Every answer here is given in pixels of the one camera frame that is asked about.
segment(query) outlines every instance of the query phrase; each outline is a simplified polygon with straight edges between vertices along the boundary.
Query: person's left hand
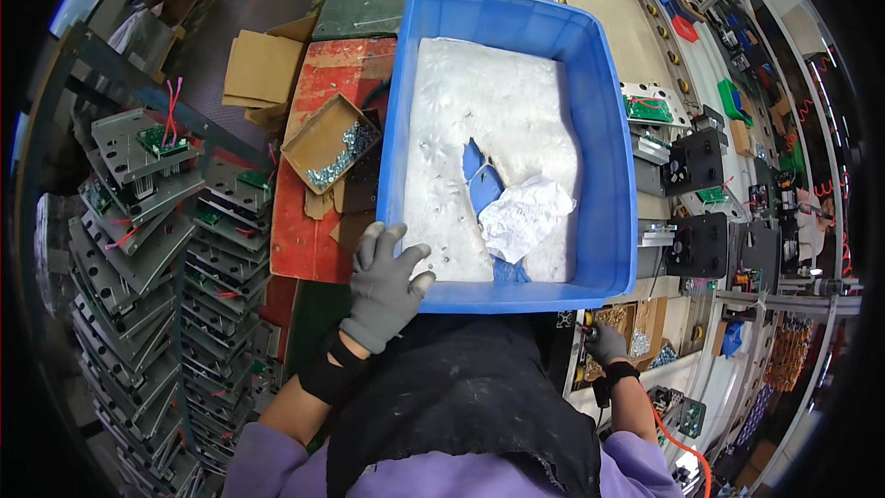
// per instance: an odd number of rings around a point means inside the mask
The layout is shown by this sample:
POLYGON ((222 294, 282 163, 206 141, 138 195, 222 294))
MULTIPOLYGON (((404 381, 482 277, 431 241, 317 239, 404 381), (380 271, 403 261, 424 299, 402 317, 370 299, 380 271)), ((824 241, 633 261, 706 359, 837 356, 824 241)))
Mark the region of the person's left hand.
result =
POLYGON ((427 289, 437 280, 433 271, 424 271, 409 281, 415 265, 430 255, 426 244, 409 247, 393 258, 393 247, 405 232, 405 224, 385 231, 384 222, 375 222, 366 228, 353 255, 352 305, 340 328, 372 354, 383 352, 388 341, 412 321, 427 289))

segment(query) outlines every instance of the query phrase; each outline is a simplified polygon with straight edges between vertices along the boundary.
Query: stacked metal plates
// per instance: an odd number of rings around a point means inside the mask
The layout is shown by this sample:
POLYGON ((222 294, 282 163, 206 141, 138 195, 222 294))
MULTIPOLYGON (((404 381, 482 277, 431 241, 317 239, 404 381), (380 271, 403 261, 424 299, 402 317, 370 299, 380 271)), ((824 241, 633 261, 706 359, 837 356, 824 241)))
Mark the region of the stacked metal plates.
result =
POLYGON ((73 329, 95 414, 121 476, 146 496, 212 496, 183 442, 182 365, 171 347, 174 259, 194 224, 173 209, 205 187, 198 152, 140 109, 95 122, 87 212, 68 220, 73 329))
POLYGON ((196 451, 224 475, 255 408, 252 337, 270 280, 267 176, 213 158, 188 244, 183 369, 196 451))

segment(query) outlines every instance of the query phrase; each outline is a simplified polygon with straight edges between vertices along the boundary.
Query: floor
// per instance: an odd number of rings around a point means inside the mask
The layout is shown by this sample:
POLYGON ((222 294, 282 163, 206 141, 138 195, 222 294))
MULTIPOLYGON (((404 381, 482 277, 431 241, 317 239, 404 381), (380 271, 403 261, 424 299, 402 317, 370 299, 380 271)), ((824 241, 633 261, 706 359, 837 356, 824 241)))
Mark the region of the floor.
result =
POLYGON ((242 119, 243 108, 221 105, 227 56, 240 30, 264 32, 300 19, 312 0, 205 0, 185 22, 187 37, 168 67, 183 77, 181 100, 250 146, 261 145, 258 127, 242 119))

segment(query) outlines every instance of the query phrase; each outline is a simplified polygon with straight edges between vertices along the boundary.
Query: white foam sheet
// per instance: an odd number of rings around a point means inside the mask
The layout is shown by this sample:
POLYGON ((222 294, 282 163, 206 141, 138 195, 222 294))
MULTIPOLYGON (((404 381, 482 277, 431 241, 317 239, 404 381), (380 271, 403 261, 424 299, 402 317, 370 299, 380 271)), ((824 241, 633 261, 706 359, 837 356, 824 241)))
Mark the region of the white foam sheet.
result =
MULTIPOLYGON (((464 147, 471 138, 493 160, 504 186, 544 175, 579 199, 581 149, 566 82, 566 67, 558 61, 453 39, 421 39, 403 246, 423 242, 432 252, 415 273, 431 269, 439 281, 494 280, 464 177, 464 147)), ((533 281, 573 277, 577 216, 578 207, 523 259, 533 281)))

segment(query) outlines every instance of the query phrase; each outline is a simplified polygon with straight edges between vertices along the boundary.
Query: red wooden board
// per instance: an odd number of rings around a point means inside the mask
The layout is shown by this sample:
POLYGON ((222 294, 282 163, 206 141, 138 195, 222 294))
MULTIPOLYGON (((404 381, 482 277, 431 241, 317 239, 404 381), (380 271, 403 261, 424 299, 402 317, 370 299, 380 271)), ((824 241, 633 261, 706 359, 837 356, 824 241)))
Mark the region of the red wooden board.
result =
MULTIPOLYGON (((286 127, 290 138, 305 117, 330 97, 341 93, 360 106, 369 92, 393 73, 396 39, 348 39, 311 43, 286 127)), ((372 104, 382 125, 387 116, 387 94, 372 104)), ((284 277, 348 283, 353 271, 350 252, 338 247, 329 233, 340 216, 330 209, 321 221, 304 215, 301 178, 285 158, 280 159, 271 226, 271 273, 284 277)))

